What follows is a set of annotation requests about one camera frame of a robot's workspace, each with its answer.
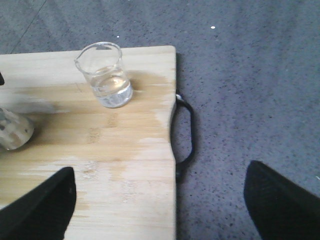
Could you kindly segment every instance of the black object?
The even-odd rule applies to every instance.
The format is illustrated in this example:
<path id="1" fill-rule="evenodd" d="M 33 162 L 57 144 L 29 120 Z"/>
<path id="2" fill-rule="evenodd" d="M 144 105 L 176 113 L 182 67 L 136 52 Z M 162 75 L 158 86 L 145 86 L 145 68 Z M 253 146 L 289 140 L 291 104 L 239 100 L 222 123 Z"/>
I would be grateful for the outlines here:
<path id="1" fill-rule="evenodd" d="M 176 104 L 176 108 L 179 108 L 179 107 L 186 108 L 190 113 L 191 152 L 186 157 L 186 159 L 184 159 L 181 162 L 177 162 L 175 164 L 175 180 L 176 180 L 176 182 L 180 182 L 182 180 L 184 171 L 186 170 L 186 168 L 188 167 L 190 162 L 193 160 L 193 158 L 195 156 L 195 152 L 196 152 L 195 113 L 194 113 L 194 110 L 191 107 L 191 105 L 189 103 L 187 103 L 183 99 L 181 94 L 179 94 L 178 92 L 175 94 L 175 104 Z"/>
<path id="2" fill-rule="evenodd" d="M 0 86 L 5 84 L 5 80 L 4 80 L 4 77 L 1 75 L 1 72 L 0 72 Z"/>
<path id="3" fill-rule="evenodd" d="M 75 204 L 75 173 L 64 167 L 0 211 L 0 240 L 62 240 Z"/>
<path id="4" fill-rule="evenodd" d="M 247 168 L 244 199 L 263 240 L 320 240 L 320 198 L 260 161 Z"/>

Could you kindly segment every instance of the bamboo cutting board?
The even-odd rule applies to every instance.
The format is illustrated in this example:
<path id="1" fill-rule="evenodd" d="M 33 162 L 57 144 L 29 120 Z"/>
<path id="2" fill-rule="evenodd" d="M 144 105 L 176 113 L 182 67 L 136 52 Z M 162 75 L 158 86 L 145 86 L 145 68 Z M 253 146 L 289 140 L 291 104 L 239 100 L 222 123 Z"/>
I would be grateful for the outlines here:
<path id="1" fill-rule="evenodd" d="M 175 238 L 175 48 L 122 50 L 134 92 L 115 109 L 98 103 L 74 66 L 79 51 L 0 55 L 0 106 L 36 126 L 25 146 L 0 150 L 0 208 L 71 166 L 77 202 L 66 240 Z"/>

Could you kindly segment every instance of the gray carpet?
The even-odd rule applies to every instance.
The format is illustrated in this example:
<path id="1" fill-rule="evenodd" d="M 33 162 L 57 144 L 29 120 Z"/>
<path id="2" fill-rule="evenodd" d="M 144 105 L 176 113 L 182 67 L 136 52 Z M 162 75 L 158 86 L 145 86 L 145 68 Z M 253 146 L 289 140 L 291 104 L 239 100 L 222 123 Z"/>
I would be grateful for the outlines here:
<path id="1" fill-rule="evenodd" d="M 198 142 L 178 185 L 180 240 L 260 239 L 243 198 L 251 160 L 320 195 L 320 1 L 0 2 L 1 54 L 99 41 L 176 47 Z M 183 158 L 188 115 L 179 116 L 173 146 Z"/>

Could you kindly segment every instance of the wooden surface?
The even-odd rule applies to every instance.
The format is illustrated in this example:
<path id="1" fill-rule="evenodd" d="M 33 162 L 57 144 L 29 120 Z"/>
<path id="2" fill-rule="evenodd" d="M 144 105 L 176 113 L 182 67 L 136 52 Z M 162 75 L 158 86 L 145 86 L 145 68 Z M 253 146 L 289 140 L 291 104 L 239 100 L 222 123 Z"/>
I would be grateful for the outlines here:
<path id="1" fill-rule="evenodd" d="M 79 51 L 0 55 L 1 107 L 34 120 L 31 140 L 0 150 L 0 207 L 64 166 L 75 170 L 77 203 L 67 240 L 175 238 L 175 160 L 169 122 L 175 102 L 172 46 L 124 48 L 134 88 L 109 109 L 74 66 Z"/>

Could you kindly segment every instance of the water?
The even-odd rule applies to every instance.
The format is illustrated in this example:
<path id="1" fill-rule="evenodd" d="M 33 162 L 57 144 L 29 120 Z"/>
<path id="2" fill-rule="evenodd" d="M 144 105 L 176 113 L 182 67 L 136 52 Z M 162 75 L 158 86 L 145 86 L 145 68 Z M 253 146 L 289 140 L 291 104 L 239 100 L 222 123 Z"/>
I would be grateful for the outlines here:
<path id="1" fill-rule="evenodd" d="M 121 69 L 94 76 L 91 79 L 91 87 L 99 102 L 107 108 L 123 106 L 133 94 L 130 81 Z"/>

